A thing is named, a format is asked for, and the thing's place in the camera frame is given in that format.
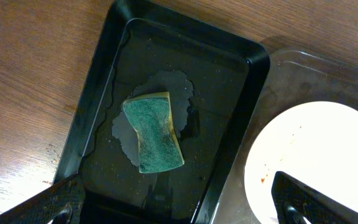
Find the white plate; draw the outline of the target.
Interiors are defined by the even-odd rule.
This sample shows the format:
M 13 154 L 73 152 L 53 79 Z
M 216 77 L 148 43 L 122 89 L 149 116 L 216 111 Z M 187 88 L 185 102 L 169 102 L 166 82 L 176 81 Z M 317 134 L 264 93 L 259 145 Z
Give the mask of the white plate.
M 271 194 L 283 171 L 358 212 L 358 111 L 328 101 L 294 106 L 256 137 L 245 164 L 245 192 L 261 223 L 277 223 Z

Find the green yellow scrub sponge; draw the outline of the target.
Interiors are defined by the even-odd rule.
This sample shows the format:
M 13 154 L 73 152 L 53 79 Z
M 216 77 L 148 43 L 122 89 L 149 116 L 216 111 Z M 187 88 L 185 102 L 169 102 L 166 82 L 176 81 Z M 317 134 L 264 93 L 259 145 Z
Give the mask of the green yellow scrub sponge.
M 169 92 L 140 95 L 122 104 L 137 135 L 139 172 L 166 172 L 185 164 L 173 125 Z

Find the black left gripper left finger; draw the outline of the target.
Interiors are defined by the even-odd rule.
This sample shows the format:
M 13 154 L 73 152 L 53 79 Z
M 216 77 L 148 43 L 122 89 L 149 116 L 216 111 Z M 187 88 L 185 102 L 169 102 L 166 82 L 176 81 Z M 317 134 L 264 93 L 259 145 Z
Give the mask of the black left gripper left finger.
M 85 188 L 78 174 L 0 214 L 0 223 L 79 223 Z

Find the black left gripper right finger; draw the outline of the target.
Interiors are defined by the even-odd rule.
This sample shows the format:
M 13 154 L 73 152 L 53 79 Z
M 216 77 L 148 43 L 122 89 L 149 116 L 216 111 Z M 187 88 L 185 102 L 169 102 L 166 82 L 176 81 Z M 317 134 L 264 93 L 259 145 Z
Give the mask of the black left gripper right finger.
M 357 212 L 282 171 L 275 173 L 271 194 L 279 224 L 358 223 Z

